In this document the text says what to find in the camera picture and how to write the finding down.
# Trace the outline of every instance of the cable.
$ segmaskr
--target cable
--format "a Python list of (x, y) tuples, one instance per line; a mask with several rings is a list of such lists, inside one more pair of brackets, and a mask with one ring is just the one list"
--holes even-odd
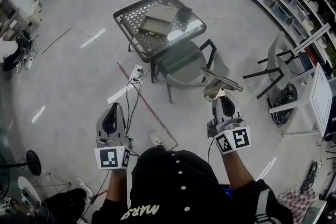
[(210, 143), (210, 146), (209, 146), (209, 150), (208, 150), (208, 163), (209, 163), (209, 158), (210, 158), (210, 150), (211, 150), (211, 146), (213, 145), (215, 141), (215, 138), (212, 139), (211, 143)]
[(46, 220), (46, 224), (47, 224), (48, 221), (49, 221), (50, 210), (49, 210), (47, 204), (46, 204), (44, 201), (36, 201), (34, 204), (36, 204), (36, 203), (38, 203), (38, 202), (41, 203), (41, 204), (45, 204), (45, 205), (46, 205), (46, 208), (47, 208), (47, 210), (48, 210), (48, 216), (47, 216), (47, 220)]
[(144, 65), (143, 63), (139, 62), (138, 60), (133, 59), (132, 57), (128, 56), (128, 55), (125, 54), (125, 52), (123, 52), (121, 49), (116, 48), (116, 47), (114, 47), (114, 46), (107, 45), (107, 44), (105, 44), (105, 43), (103, 43), (103, 42), (100, 42), (100, 41), (96, 40), (94, 37), (89, 36), (89, 35), (86, 35), (85, 32), (82, 31), (82, 30), (72, 31), (72, 27), (71, 27), (70, 25), (62, 25), (62, 24), (60, 24), (60, 23), (57, 23), (57, 24), (58, 24), (59, 26), (61, 26), (61, 27), (69, 26), (69, 27), (71, 28), (71, 32), (73, 32), (73, 33), (82, 32), (86, 37), (90, 37), (90, 38), (92, 38), (95, 42), (97, 42), (97, 43), (99, 43), (99, 44), (102, 44), (102, 45), (104, 45), (104, 46), (106, 46), (106, 47), (109, 47), (109, 48), (112, 48), (112, 49), (115, 49), (115, 50), (120, 51), (120, 52), (121, 52), (122, 54), (124, 54), (127, 58), (129, 58), (129, 59), (131, 59), (131, 60), (137, 62), (138, 64), (140, 64), (140, 65), (142, 65), (142, 66), (145, 66), (145, 67), (147, 68), (146, 75), (147, 75), (147, 73), (149, 72), (150, 67), (148, 67), (148, 66)]
[(5, 161), (5, 162), (6, 162), (6, 163), (13, 162), (13, 163), (15, 163), (15, 164), (20, 164), (22, 160), (23, 160), (23, 163), (26, 162), (26, 159), (25, 159), (25, 158), (21, 158), (21, 159), (19, 160), (18, 163), (17, 163), (15, 160), (13, 160), (13, 159), (9, 159), (9, 160), (7, 160), (7, 161)]
[[(4, 156), (1, 154), (1, 152), (0, 152), (0, 155), (1, 155), (1, 158), (4, 160), (4, 162), (6, 163), (6, 160), (5, 160)], [(7, 174), (8, 174), (8, 176), (7, 176), (7, 178), (8, 178), (8, 186), (7, 186), (6, 191), (5, 191), (5, 192), (3, 193), (3, 195), (0, 197), (0, 200), (6, 197), (8, 191), (9, 191), (9, 185), (11, 184), (11, 181), (10, 181), (10, 174), (9, 174), (9, 168), (7, 168)]]
[(80, 222), (80, 220), (82, 219), (82, 217), (86, 214), (86, 212), (89, 210), (90, 206), (93, 205), (98, 197), (98, 193), (100, 192), (101, 188), (103, 187), (105, 181), (106, 181), (106, 178), (108, 177), (109, 173), (110, 173), (111, 170), (109, 170), (106, 174), (106, 177), (103, 181), (103, 184), (101, 184), (100, 188), (98, 189), (96, 195), (94, 195), (94, 197), (92, 198), (91, 202), (90, 202), (90, 205), (88, 206), (88, 208), (85, 210), (85, 212), (81, 215), (81, 217), (79, 218), (79, 220), (77, 221), (77, 223)]
[[(139, 79), (143, 77), (144, 73), (143, 73), (143, 71), (141, 69), (138, 69), (138, 70), (139, 70), (139, 72), (141, 72), (141, 75), (138, 76), (137, 78), (131, 78), (127, 82), (127, 85), (126, 85), (125, 96), (126, 96), (126, 101), (127, 101), (128, 118), (127, 118), (127, 125), (126, 125), (126, 132), (125, 132), (125, 134), (128, 134), (128, 131), (130, 129), (132, 118), (133, 118), (133, 114), (134, 114), (134, 110), (135, 110), (135, 107), (137, 106), (137, 103), (138, 103), (138, 100), (139, 100), (139, 95), (140, 95), (140, 92), (141, 92), (141, 82), (140, 82)], [(137, 89), (136, 88), (136, 84), (133, 84), (132, 82), (136, 82), (137, 84), (139, 84), (139, 89)], [(133, 111), (131, 112), (131, 114), (130, 114), (130, 104), (129, 104), (129, 100), (128, 100), (128, 88), (129, 88), (130, 85), (133, 85), (135, 87), (135, 89), (137, 90), (137, 92), (138, 92), (138, 95), (136, 96), (135, 105), (134, 105), (134, 108), (133, 108)]]

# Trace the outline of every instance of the floor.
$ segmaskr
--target floor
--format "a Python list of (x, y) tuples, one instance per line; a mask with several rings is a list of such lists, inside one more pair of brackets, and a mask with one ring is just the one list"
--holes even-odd
[[(128, 42), (113, 20), (112, 14), (139, 0), (41, 0), (43, 24), (34, 31), (38, 55), (28, 70), (10, 79), (6, 97), (14, 116), (6, 115), (9, 142), (19, 159), (28, 149), (39, 155), (43, 169), (71, 181), (81, 177), (98, 191), (106, 172), (97, 168), (95, 147), (96, 120), (108, 107), (107, 99), (127, 83), (135, 62), (127, 52)], [(283, 138), (283, 129), (272, 122), (266, 98), (256, 94), (267, 85), (267, 78), (244, 81), (244, 74), (261, 70), (257, 60), (265, 58), (268, 47), (279, 32), (279, 26), (253, 0), (181, 0), (207, 24), (206, 32), (195, 38), (201, 45), (211, 38), (230, 68), (229, 77), (244, 86), (234, 93), (252, 133), (252, 147), (239, 152), (245, 165), (257, 178), (275, 157), (276, 161), (264, 178), (276, 194), (302, 183), (312, 160), (325, 160), (325, 148), (316, 146), (316, 136)], [(71, 30), (41, 54), (69, 27)], [(136, 53), (127, 55), (140, 60)], [(134, 102), (135, 91), (131, 91)], [(202, 98), (202, 90), (172, 89), (174, 104), (169, 104), (165, 83), (159, 76), (152, 84), (150, 76), (143, 82), (143, 99), (134, 113), (130, 136), (134, 150), (141, 154), (151, 146), (150, 133), (162, 134), (168, 148), (189, 150), (207, 159), (211, 142), (206, 123), (211, 120), (211, 104)], [(124, 95), (117, 99), (125, 107)], [(300, 113), (292, 118), (290, 129), (304, 128)], [(131, 159), (128, 173), (136, 163)], [(209, 163), (218, 180), (227, 176), (216, 146)], [(313, 188), (319, 192), (331, 162), (324, 161)], [(86, 217), (99, 208), (103, 196), (90, 208)]]

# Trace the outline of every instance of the red line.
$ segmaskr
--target red line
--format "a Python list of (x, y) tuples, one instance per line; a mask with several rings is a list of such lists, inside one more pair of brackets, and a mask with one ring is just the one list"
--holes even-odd
[[(125, 77), (127, 78), (127, 80), (130, 79), (130, 77), (128, 76), (128, 74), (126, 73), (125, 69), (117, 62), (121, 72), (123, 72), (123, 74), (125, 75)], [(167, 134), (169, 135), (169, 137), (174, 140), (174, 142), (176, 143), (175, 146), (173, 146), (170, 150), (173, 150), (174, 148), (178, 147), (178, 142), (176, 141), (176, 139), (173, 137), (172, 133), (168, 130), (168, 128), (163, 124), (163, 122), (160, 120), (159, 116), (154, 112), (154, 110), (151, 108), (151, 106), (147, 103), (146, 99), (142, 96), (141, 93), (139, 93), (139, 97), (142, 99), (142, 101), (144, 102), (145, 106), (149, 109), (149, 111), (151, 112), (151, 114), (154, 116), (154, 118), (156, 118), (156, 120), (159, 122), (159, 124), (161, 125), (161, 127), (163, 127)]]
[(102, 196), (102, 195), (105, 194), (106, 192), (107, 192), (107, 190), (104, 190), (104, 191), (98, 193), (98, 194), (97, 194), (97, 197)]

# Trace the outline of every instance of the shoe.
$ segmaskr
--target shoe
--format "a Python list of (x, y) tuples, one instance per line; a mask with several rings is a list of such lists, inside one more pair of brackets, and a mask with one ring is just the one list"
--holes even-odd
[(151, 140), (154, 146), (163, 146), (162, 137), (156, 131), (151, 133)]
[(90, 201), (93, 198), (93, 191), (85, 184), (82, 179), (78, 177), (75, 177), (75, 179), (79, 181), (79, 186), (86, 192), (86, 199)]

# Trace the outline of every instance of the gray chair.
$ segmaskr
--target gray chair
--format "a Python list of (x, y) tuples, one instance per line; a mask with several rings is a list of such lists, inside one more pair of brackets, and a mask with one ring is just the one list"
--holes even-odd
[[(283, 52), (276, 54), (277, 49), (282, 49)], [(290, 58), (286, 61), (282, 60), (280, 56), (291, 54)], [(278, 36), (273, 41), (271, 47), (268, 50), (268, 58), (261, 60), (258, 64), (267, 61), (267, 68), (265, 71), (250, 74), (247, 76), (243, 76), (244, 79), (253, 78), (257, 76), (262, 76), (268, 74), (272, 83), (261, 93), (257, 96), (257, 99), (262, 97), (266, 92), (268, 92), (271, 88), (275, 85), (280, 89), (283, 90), (286, 88), (288, 82), (290, 81), (290, 69), (288, 67), (288, 63), (297, 58), (294, 55), (291, 49), (289, 49), (289, 45), (285, 40), (284, 32), (280, 32)]]
[[(202, 50), (209, 45), (212, 51), (207, 63)], [(155, 78), (160, 72), (162, 73), (166, 80), (169, 101), (173, 103), (171, 87), (192, 90), (206, 86), (207, 79), (202, 76), (200, 68), (210, 69), (213, 62), (214, 71), (227, 76), (228, 68), (221, 61), (217, 48), (210, 39), (199, 48), (190, 40), (184, 41), (155, 61), (157, 66)]]

